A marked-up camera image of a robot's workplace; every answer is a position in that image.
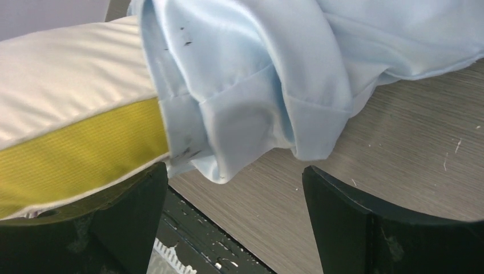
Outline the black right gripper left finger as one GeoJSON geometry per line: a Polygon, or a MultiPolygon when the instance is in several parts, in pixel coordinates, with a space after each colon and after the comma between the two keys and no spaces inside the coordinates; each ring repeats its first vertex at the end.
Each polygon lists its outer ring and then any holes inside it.
{"type": "Polygon", "coordinates": [[[146,273],[167,187],[158,163],[38,217],[1,221],[1,272],[146,273]]]}

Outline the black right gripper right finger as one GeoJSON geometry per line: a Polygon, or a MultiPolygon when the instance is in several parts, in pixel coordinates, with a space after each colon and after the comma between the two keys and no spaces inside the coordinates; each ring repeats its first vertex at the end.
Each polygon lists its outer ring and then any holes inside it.
{"type": "Polygon", "coordinates": [[[483,221],[413,211],[315,166],[302,183],[325,273],[483,272],[483,221]]]}

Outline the white pillow with yellow trim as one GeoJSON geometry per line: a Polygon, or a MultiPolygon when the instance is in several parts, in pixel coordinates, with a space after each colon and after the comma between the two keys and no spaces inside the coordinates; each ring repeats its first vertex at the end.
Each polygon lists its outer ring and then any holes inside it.
{"type": "Polygon", "coordinates": [[[1,42],[1,219],[83,199],[169,155],[136,17],[1,42]]]}

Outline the light blue pillowcase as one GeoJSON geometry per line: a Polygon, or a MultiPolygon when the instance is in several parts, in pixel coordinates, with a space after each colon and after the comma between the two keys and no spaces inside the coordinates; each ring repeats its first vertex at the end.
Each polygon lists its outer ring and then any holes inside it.
{"type": "Polygon", "coordinates": [[[326,159],[377,86],[483,57],[482,1],[132,1],[169,176],[224,184],[274,148],[326,159]]]}

